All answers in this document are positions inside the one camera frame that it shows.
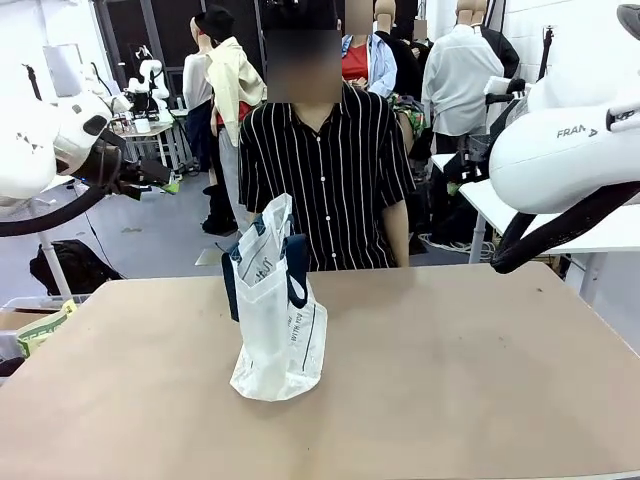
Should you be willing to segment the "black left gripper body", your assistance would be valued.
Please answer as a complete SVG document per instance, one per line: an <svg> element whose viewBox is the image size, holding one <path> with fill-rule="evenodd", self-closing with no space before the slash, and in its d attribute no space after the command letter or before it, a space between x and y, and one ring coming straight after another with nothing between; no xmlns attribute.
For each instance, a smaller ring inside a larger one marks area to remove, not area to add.
<svg viewBox="0 0 640 480"><path fill-rule="evenodd" d="M117 193L134 200L140 200L144 192L153 187L161 188L171 181L159 181L158 174L163 169L170 169L156 160L139 161L124 160L117 175Z"/></svg>

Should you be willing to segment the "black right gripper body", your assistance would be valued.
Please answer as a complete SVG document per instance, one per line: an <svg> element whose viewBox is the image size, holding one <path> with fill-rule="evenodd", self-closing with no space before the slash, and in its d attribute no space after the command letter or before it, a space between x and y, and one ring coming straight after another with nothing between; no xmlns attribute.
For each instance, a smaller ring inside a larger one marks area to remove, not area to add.
<svg viewBox="0 0 640 480"><path fill-rule="evenodd" d="M463 136L456 154L444 167L451 183L477 183L489 179L489 159L494 139L490 134Z"/></svg>

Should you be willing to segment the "white woven shopping bag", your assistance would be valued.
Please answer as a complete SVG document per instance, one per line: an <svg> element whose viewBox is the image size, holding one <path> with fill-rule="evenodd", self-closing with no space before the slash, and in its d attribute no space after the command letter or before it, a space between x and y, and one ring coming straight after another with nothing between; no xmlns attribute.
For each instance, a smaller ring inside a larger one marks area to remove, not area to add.
<svg viewBox="0 0 640 480"><path fill-rule="evenodd" d="M290 400L321 379L328 313L307 278L306 236L293 226L293 199L282 194L221 257L242 336L230 384L248 399Z"/></svg>

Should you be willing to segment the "person left forearm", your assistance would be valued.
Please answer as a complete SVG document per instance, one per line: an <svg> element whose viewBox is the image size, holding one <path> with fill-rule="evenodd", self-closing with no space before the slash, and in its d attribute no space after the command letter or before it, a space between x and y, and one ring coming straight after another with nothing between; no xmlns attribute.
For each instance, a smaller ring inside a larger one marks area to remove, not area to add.
<svg viewBox="0 0 640 480"><path fill-rule="evenodd" d="M406 202L395 203L383 210L385 233L396 264L400 268L408 268L409 262L409 218Z"/></svg>

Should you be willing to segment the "green and white paper bag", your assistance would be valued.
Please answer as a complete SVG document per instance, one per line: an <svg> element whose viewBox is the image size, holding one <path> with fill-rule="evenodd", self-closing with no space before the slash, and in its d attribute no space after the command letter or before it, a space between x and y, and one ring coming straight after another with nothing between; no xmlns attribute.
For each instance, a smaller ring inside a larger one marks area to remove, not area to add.
<svg viewBox="0 0 640 480"><path fill-rule="evenodd" d="M18 329L16 342L23 356L29 358L76 310L76 303L68 300L60 310Z"/></svg>

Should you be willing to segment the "small white table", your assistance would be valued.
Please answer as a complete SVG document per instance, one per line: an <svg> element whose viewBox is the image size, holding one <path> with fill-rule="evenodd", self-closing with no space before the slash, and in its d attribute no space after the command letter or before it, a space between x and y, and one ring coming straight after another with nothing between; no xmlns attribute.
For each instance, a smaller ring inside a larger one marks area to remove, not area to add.
<svg viewBox="0 0 640 480"><path fill-rule="evenodd" d="M431 160L446 177L459 177L462 174L462 158L459 153L434 154Z"/></svg>

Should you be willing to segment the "cluttered background work table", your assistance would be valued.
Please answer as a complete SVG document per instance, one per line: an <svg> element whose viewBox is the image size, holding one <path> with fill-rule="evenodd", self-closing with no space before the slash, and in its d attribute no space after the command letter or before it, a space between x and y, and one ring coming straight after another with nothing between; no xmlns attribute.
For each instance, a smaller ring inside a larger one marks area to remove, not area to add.
<svg viewBox="0 0 640 480"><path fill-rule="evenodd" d="M194 162L186 137L186 117L186 110L169 110L165 122L140 120L135 123L127 112L117 115L111 121L110 129L125 140L133 158L159 160L179 172Z"/></svg>

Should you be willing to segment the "mannequin with white shirt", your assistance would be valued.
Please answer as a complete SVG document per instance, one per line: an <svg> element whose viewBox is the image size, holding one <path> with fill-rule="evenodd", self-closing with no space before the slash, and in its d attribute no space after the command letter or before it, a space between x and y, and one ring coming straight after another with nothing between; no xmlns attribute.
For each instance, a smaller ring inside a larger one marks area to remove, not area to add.
<svg viewBox="0 0 640 480"><path fill-rule="evenodd" d="M438 154L454 153L467 134L486 127L484 89L504 66L479 29L458 20L429 53L421 102L431 118Z"/></svg>

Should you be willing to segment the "large white table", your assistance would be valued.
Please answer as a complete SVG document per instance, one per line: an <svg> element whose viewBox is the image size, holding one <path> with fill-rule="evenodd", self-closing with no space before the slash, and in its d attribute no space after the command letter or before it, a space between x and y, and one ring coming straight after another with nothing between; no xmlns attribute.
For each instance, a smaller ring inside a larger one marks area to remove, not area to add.
<svg viewBox="0 0 640 480"><path fill-rule="evenodd" d="M543 255L584 254L579 295L589 305L607 255L640 252L640 181L602 187L566 212L546 215L515 211L500 200L488 180L467 183L460 192L477 211L471 264L480 259L486 225L501 236L490 259L500 274Z"/></svg>

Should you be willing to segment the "black backpack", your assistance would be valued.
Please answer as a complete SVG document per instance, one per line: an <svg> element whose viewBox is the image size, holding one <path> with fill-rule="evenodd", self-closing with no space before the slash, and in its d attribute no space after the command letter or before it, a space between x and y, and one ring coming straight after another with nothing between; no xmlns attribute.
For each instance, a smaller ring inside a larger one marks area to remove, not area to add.
<svg viewBox="0 0 640 480"><path fill-rule="evenodd" d="M80 240L54 241L52 245L72 294L92 294L108 281L124 279ZM36 257L30 260L29 268L49 296L60 295L42 246L39 246Z"/></svg>

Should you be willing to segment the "mannequin with black jacket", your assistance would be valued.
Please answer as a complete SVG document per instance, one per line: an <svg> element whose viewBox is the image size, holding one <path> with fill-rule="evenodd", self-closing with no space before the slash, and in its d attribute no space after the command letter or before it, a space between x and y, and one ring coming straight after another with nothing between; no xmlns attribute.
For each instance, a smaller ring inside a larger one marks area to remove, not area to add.
<svg viewBox="0 0 640 480"><path fill-rule="evenodd" d="M425 33L425 28L415 26L416 19L408 15L397 21L396 0L375 0L373 18L374 34L390 48L397 68L393 92L419 101L430 44L415 34Z"/></svg>

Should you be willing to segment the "white stand pole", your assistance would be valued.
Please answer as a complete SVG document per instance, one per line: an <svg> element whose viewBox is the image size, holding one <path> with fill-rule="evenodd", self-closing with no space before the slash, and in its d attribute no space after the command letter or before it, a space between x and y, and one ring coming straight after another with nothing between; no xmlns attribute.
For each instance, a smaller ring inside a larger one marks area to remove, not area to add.
<svg viewBox="0 0 640 480"><path fill-rule="evenodd" d="M64 272L62 270L59 259L56 256L55 248L52 242L49 240L45 232L39 232L38 237L42 246L42 250L44 252L44 256L54 278L55 284L60 292L60 296L65 300L70 300L72 298L72 292L64 276Z"/></svg>

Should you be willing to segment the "person in striped shirt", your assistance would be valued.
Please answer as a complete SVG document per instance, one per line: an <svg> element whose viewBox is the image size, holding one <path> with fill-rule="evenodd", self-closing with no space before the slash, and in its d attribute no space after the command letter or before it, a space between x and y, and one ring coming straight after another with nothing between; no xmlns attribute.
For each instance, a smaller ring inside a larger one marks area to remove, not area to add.
<svg viewBox="0 0 640 480"><path fill-rule="evenodd" d="M335 0L260 0L268 99L240 130L240 201L293 199L313 271L398 267L382 212L414 189L388 101L342 77Z"/></svg>

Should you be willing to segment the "white board panel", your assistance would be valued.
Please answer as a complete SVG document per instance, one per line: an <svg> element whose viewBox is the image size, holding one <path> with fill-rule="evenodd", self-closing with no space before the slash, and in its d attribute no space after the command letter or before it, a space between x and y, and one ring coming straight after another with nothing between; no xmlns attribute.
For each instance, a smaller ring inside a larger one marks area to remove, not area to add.
<svg viewBox="0 0 640 480"><path fill-rule="evenodd" d="M80 94L84 77L78 45L44 46L43 53L56 96L67 98Z"/></svg>

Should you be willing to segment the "black tripod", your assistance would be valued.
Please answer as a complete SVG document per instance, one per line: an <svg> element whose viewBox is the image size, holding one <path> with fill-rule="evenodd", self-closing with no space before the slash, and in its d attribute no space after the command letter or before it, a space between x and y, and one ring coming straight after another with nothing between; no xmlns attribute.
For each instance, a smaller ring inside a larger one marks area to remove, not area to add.
<svg viewBox="0 0 640 480"><path fill-rule="evenodd" d="M545 25L543 27L543 37L542 37L543 48L542 48L542 55L541 55L541 60L539 64L539 69L538 69L538 75L537 75L538 81L543 79L548 72L551 46L553 44L556 30L557 30L556 25Z"/></svg>

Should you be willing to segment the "mannequin with red top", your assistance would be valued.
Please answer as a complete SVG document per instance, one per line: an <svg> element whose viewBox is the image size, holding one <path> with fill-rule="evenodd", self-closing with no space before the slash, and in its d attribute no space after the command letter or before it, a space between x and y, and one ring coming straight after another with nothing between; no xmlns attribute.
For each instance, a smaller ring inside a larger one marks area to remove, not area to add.
<svg viewBox="0 0 640 480"><path fill-rule="evenodd" d="M395 0L345 0L342 77L385 99L394 91L397 65L383 35L390 33L395 13Z"/></svg>

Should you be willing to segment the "brown cardboard box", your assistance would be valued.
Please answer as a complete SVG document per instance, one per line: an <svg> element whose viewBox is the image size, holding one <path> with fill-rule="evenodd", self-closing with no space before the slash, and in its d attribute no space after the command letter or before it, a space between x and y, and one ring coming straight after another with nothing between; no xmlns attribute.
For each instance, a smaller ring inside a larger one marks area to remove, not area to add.
<svg viewBox="0 0 640 480"><path fill-rule="evenodd" d="M36 321L54 315L56 315L56 312L0 311L0 332L17 331Z"/></svg>

